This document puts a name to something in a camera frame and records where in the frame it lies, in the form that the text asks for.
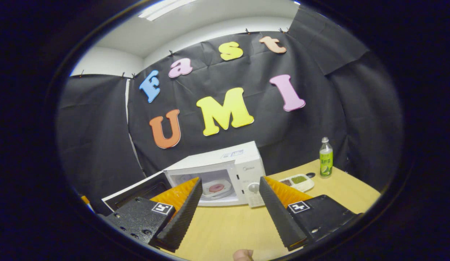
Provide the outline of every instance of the microwave knob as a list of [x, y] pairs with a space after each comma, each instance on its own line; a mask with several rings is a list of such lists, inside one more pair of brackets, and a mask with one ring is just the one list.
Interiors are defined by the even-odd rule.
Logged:
[[251, 183], [248, 185], [248, 189], [250, 192], [257, 193], [259, 191], [259, 183]]

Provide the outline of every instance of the pink letter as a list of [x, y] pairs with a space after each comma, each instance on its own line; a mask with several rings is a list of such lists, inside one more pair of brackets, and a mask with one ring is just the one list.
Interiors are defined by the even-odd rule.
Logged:
[[277, 86], [285, 101], [285, 105], [283, 106], [285, 111], [294, 111], [295, 109], [302, 108], [306, 105], [306, 102], [303, 99], [300, 99], [298, 94], [296, 94], [296, 91], [294, 91], [290, 79], [291, 76], [288, 74], [282, 74], [270, 79], [270, 83]]
[[187, 75], [193, 70], [193, 67], [191, 67], [191, 60], [188, 58], [183, 58], [175, 61], [170, 67], [173, 68], [168, 73], [168, 76], [170, 78], [178, 77], [180, 76], [180, 74]]

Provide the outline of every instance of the green bottle label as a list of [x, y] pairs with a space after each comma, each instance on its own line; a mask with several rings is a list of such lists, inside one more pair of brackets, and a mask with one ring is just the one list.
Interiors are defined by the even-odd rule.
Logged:
[[331, 175], [333, 168], [333, 151], [327, 154], [320, 153], [320, 175], [327, 177]]

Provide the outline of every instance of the black fabric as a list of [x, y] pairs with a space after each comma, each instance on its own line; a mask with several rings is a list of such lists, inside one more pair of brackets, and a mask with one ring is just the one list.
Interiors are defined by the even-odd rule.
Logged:
[[324, 16], [300, 7], [289, 33], [311, 54], [323, 74], [359, 59], [368, 48]]
[[[284, 54], [270, 51], [259, 43], [263, 36], [278, 38], [287, 48]], [[218, 46], [236, 41], [244, 54], [224, 61]], [[180, 58], [192, 60], [193, 71], [175, 79], [168, 76], [170, 65]], [[158, 70], [160, 93], [148, 103], [139, 86], [152, 70]], [[306, 106], [284, 111], [284, 101], [270, 78], [289, 74], [291, 83]], [[254, 122], [240, 128], [230, 125], [215, 135], [203, 135], [204, 119], [196, 102], [212, 96], [223, 104], [225, 93], [235, 87], [244, 89], [243, 98]], [[165, 114], [179, 109], [180, 142], [172, 148], [157, 147], [149, 121], [164, 117], [165, 137], [172, 135]], [[329, 137], [334, 148], [334, 163], [343, 169], [347, 163], [347, 126], [338, 92], [303, 46], [288, 34], [261, 32], [235, 34], [197, 43], [168, 56], [130, 81], [128, 101], [129, 132], [139, 161], [147, 175], [192, 154], [208, 152], [255, 140], [267, 175], [288, 170], [317, 159], [322, 137]]]
[[338, 91], [346, 119], [346, 170], [382, 190], [396, 173], [404, 138], [403, 115], [393, 82], [372, 53], [327, 77]]
[[120, 76], [70, 77], [57, 114], [58, 147], [69, 182], [104, 215], [111, 211], [102, 198], [145, 178], [128, 136], [126, 82]]

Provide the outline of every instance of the blue letter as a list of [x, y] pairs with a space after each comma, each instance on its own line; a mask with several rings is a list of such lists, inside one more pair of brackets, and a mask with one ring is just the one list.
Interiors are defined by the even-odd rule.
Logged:
[[154, 101], [154, 99], [157, 97], [157, 94], [159, 94], [160, 89], [154, 88], [154, 86], [159, 85], [159, 79], [157, 79], [154, 76], [157, 76], [159, 74], [159, 71], [153, 70], [147, 78], [142, 82], [142, 84], [139, 86], [139, 89], [143, 89], [143, 91], [147, 95], [147, 102], [151, 103]]

